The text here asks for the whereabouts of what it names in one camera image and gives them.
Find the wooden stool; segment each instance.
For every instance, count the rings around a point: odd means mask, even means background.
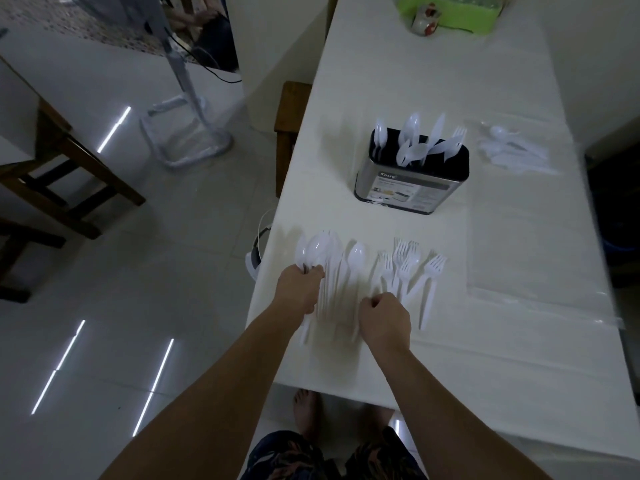
[[[311,84],[288,80],[282,87],[280,105],[276,115],[274,131],[278,134],[276,146],[276,197],[280,197],[284,179],[287,177],[289,163],[293,155],[302,118],[307,109]]]
[[[52,248],[61,248],[67,241],[64,237],[50,234],[31,227],[22,226],[5,219],[0,219],[0,235],[8,235],[9,240],[0,248],[0,282],[11,271],[29,242],[38,242]],[[31,293],[26,290],[16,290],[0,286],[0,299],[26,303]]]
[[[135,205],[142,205],[145,199],[71,136],[70,129],[71,126],[41,99],[36,129],[36,158],[0,166],[0,184],[61,224],[89,239],[95,239],[100,236],[100,229],[82,220],[89,212],[116,194],[123,195]],[[39,177],[29,175],[60,154],[64,154],[69,160]],[[80,167],[103,181],[106,186],[68,209],[67,202],[47,187]]]

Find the electrical cord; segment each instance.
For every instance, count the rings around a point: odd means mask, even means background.
[[[167,35],[169,35],[169,37],[171,37],[171,40],[173,40],[174,42],[176,42],[176,44],[178,44],[180,47],[182,47],[182,48],[184,49],[184,51],[185,51],[188,55],[192,56],[192,57],[194,58],[194,60],[195,60],[198,64],[200,64],[202,67],[204,67],[204,69],[206,69],[206,70],[208,70],[209,72],[211,72],[214,76],[216,76],[216,77],[217,77],[218,79],[220,79],[222,82],[226,82],[227,84],[237,84],[238,82],[242,82],[242,79],[234,80],[234,81],[231,81],[231,80],[224,80],[224,79],[222,79],[218,74],[216,74],[216,73],[215,73],[215,72],[213,72],[211,69],[209,69],[208,67],[206,67],[206,65],[203,65],[203,64],[202,64],[202,63],[201,63],[201,62],[196,58],[196,56],[195,56],[195,55],[193,55],[192,51],[190,51],[188,48],[186,48],[186,47],[185,47],[185,46],[183,46],[180,42],[178,42],[178,40],[176,40],[176,39],[175,39],[175,37],[173,37],[173,34],[172,34],[169,30],[166,30],[166,29],[165,29],[165,31],[166,31]],[[206,50],[204,50],[204,52],[205,52],[208,56],[210,56],[210,57],[213,59],[213,56],[212,56],[210,53],[206,52]]]

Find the clear plastic bag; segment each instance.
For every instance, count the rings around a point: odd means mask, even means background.
[[[549,148],[559,175],[516,174],[477,148],[491,125],[518,124]],[[473,152],[468,183],[468,292],[480,299],[620,326],[586,195],[584,169],[563,132],[505,117],[467,121]]]

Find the foot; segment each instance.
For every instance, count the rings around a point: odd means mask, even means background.
[[[360,416],[360,441],[363,443],[382,442],[382,430],[389,425],[394,413],[393,409],[365,404]]]
[[[304,439],[316,444],[320,436],[322,402],[315,391],[298,389],[293,397],[293,418],[296,427]]]

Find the stand fan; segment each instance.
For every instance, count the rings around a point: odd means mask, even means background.
[[[231,134],[222,129],[215,128],[205,117],[205,100],[198,97],[193,87],[191,78],[186,69],[183,58],[171,46],[169,40],[172,33],[171,27],[164,15],[160,0],[74,0],[78,6],[90,15],[113,25],[131,27],[157,37],[169,60],[182,94],[162,103],[154,104],[146,115],[140,118],[140,126],[156,158],[165,165],[177,168],[194,163],[203,158],[215,157],[224,153],[232,143]],[[177,107],[188,104],[196,116],[196,119],[209,133],[212,145],[194,154],[187,155],[178,161],[168,158],[164,145],[157,137],[151,118],[156,114],[171,111]]]

